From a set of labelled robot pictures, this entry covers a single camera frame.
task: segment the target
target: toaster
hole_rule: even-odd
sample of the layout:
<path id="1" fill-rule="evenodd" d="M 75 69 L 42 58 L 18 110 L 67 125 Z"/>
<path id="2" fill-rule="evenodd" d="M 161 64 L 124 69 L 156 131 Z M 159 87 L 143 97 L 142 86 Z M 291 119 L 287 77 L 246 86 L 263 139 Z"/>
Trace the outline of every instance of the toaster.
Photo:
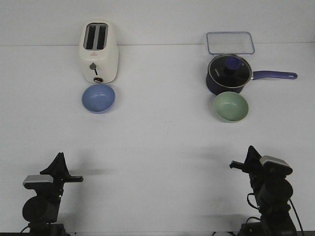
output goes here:
<path id="1" fill-rule="evenodd" d="M 118 46 L 113 25 L 104 20 L 87 22 L 80 38 L 79 55 L 87 81 L 113 81 L 118 68 Z"/>

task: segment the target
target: white wall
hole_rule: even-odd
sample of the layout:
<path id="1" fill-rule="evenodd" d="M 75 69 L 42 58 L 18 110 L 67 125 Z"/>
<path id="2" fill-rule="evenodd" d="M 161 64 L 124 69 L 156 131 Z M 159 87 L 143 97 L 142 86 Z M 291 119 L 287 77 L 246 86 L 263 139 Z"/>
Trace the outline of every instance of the white wall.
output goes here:
<path id="1" fill-rule="evenodd" d="M 314 42 L 314 0 L 0 0 L 0 45 L 78 45 L 105 18 L 118 43 L 200 44 L 208 31 L 249 31 L 254 43 Z"/>

